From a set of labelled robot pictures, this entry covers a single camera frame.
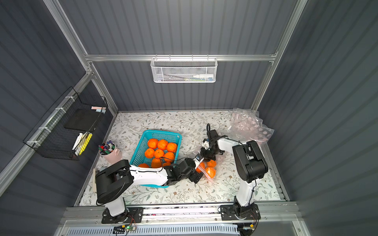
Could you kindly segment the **small bag orange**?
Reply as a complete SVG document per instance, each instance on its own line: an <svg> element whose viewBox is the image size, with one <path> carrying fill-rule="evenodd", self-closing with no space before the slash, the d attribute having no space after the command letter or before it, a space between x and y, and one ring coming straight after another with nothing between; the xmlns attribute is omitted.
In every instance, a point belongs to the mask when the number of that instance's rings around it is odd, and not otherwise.
<svg viewBox="0 0 378 236"><path fill-rule="evenodd" d="M207 167L213 167L215 168L217 165L217 162L214 161L214 160L210 160L209 162L207 162Z"/></svg>
<svg viewBox="0 0 378 236"><path fill-rule="evenodd" d="M162 162L158 158L153 158L151 162L151 167L152 168L160 168L162 166Z"/></svg>
<svg viewBox="0 0 378 236"><path fill-rule="evenodd" d="M213 179L216 175L216 170L215 170L214 167L207 167L205 169L205 172L206 172L207 176L211 179Z"/></svg>

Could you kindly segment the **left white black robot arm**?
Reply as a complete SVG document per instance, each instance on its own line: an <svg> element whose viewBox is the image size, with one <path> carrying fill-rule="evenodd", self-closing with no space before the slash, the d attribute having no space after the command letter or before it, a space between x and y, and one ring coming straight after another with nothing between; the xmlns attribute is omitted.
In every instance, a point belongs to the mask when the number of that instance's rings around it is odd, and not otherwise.
<svg viewBox="0 0 378 236"><path fill-rule="evenodd" d="M141 168L121 161L101 170L95 175L97 200L99 206L105 205L112 217L126 212L121 195L130 187L137 185L171 186L190 178L203 162L198 155L182 158L180 163L160 168Z"/></svg>

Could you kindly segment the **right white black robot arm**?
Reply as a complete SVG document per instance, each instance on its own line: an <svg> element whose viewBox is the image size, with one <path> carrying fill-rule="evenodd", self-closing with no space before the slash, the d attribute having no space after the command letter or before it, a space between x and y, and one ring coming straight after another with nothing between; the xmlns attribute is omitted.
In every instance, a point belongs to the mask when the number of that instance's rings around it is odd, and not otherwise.
<svg viewBox="0 0 378 236"><path fill-rule="evenodd" d="M241 179L239 191L234 197L233 211L241 217L249 211L257 209L253 202L255 189L258 180L262 179L268 172L268 164L262 154L258 143L254 140L242 143L220 136L210 124L206 126L207 138L203 140L203 147L200 150L200 170L205 171L208 177L215 175L216 156L226 152L234 157L237 173Z"/></svg>

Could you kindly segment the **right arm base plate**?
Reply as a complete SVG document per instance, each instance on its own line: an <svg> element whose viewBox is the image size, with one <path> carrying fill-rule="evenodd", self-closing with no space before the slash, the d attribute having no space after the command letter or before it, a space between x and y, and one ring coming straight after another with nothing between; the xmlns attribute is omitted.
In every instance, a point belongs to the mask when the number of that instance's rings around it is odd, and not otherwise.
<svg viewBox="0 0 378 236"><path fill-rule="evenodd" d="M221 215L222 221L232 221L232 220L258 221L261 219L258 205L255 203L248 206L239 206L237 204L221 205L220 207L218 207L218 213Z"/></svg>

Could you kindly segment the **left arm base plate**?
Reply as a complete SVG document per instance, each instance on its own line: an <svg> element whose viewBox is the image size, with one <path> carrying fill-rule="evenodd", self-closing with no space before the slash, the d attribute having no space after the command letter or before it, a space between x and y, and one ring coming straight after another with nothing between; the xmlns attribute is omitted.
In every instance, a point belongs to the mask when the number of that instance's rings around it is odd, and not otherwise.
<svg viewBox="0 0 378 236"><path fill-rule="evenodd" d="M111 216L110 211L106 208L102 213L102 224L116 224L116 223L141 223L143 216L143 207L126 207L125 212Z"/></svg>

